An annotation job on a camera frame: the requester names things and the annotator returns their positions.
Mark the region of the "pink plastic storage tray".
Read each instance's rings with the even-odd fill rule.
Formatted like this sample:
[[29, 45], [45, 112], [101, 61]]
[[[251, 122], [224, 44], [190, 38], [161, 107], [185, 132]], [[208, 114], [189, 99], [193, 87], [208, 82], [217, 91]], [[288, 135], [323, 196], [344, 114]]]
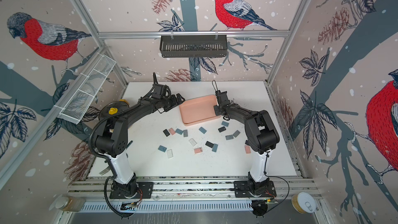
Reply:
[[215, 105], [217, 105], [215, 95], [186, 100], [179, 105], [182, 123], [188, 127], [220, 118], [221, 116], [217, 116], [215, 113]]

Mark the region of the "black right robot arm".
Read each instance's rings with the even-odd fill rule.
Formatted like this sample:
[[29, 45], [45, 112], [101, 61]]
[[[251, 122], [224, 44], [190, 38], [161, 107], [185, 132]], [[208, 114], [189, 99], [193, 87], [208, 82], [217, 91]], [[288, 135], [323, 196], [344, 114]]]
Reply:
[[246, 143], [257, 154], [248, 172], [248, 191], [255, 197], [276, 194], [273, 182], [267, 174], [269, 158], [280, 141], [275, 125], [265, 110], [252, 111], [232, 103], [227, 92], [215, 91], [217, 104], [214, 111], [224, 120], [236, 120], [244, 125]]

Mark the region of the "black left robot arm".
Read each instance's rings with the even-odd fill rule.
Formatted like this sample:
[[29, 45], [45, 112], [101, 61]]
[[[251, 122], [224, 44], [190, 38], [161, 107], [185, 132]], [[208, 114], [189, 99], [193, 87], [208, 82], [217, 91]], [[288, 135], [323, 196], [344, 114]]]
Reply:
[[105, 160], [112, 171], [111, 179], [117, 190], [128, 196], [138, 191], [135, 172], [126, 156], [128, 129], [147, 115], [163, 109], [168, 112], [185, 101], [179, 93], [172, 94], [167, 85], [152, 85], [137, 104], [116, 114], [108, 114], [93, 128], [88, 139], [91, 153]]

